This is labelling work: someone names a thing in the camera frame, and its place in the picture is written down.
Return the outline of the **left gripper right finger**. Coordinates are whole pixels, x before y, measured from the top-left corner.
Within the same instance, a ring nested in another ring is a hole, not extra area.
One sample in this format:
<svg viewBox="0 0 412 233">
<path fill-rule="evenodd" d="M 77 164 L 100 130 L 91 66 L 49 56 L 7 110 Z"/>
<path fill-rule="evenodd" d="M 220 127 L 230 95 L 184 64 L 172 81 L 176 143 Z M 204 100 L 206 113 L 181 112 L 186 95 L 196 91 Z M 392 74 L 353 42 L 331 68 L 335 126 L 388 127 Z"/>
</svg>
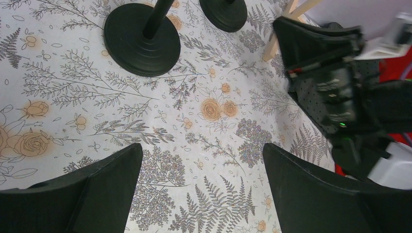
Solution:
<svg viewBox="0 0 412 233">
<path fill-rule="evenodd" d="M 411 232 L 410 190 L 341 176 L 272 143 L 262 155 L 282 232 Z"/>
</svg>

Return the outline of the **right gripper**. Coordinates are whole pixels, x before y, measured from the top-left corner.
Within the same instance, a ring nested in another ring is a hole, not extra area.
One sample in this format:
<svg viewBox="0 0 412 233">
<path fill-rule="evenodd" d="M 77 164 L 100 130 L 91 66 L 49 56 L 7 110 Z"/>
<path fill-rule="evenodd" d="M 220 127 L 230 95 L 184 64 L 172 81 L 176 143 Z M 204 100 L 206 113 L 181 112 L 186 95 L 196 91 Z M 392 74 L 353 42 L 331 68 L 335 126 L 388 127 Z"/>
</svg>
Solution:
<svg viewBox="0 0 412 233">
<path fill-rule="evenodd" d="M 289 79 L 313 80 L 326 107 L 322 124 L 336 126 L 338 134 L 382 130 L 376 115 L 367 107 L 366 87 L 353 61 L 363 48 L 360 26 L 331 29 L 307 24 L 298 34 L 288 35 L 285 51 L 280 51 Z"/>
</svg>

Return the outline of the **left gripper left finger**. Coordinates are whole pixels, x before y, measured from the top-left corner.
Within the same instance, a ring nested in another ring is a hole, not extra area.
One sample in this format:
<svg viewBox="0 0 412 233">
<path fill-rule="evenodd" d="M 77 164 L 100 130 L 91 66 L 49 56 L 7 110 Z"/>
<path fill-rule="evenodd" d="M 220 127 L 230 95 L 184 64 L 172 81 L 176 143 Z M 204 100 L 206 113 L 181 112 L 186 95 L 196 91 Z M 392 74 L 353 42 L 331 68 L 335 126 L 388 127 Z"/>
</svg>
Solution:
<svg viewBox="0 0 412 233">
<path fill-rule="evenodd" d="M 134 143 L 60 177 L 2 190 L 1 232 L 124 232 L 142 158 L 142 146 Z"/>
</svg>

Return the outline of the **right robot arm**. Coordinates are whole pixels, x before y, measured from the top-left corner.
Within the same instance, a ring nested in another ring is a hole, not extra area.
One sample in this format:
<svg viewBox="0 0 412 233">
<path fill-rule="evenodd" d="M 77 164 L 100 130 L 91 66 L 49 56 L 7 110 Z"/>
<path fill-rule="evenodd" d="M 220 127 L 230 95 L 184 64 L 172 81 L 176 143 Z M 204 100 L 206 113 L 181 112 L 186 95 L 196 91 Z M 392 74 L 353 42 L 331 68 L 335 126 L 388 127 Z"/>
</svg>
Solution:
<svg viewBox="0 0 412 233">
<path fill-rule="evenodd" d="M 273 23 L 290 84 L 288 94 L 331 143 L 334 163 L 361 181 L 410 190 L 412 83 L 379 82 L 362 72 L 370 48 L 361 27 L 321 28 L 279 17 Z"/>
</svg>

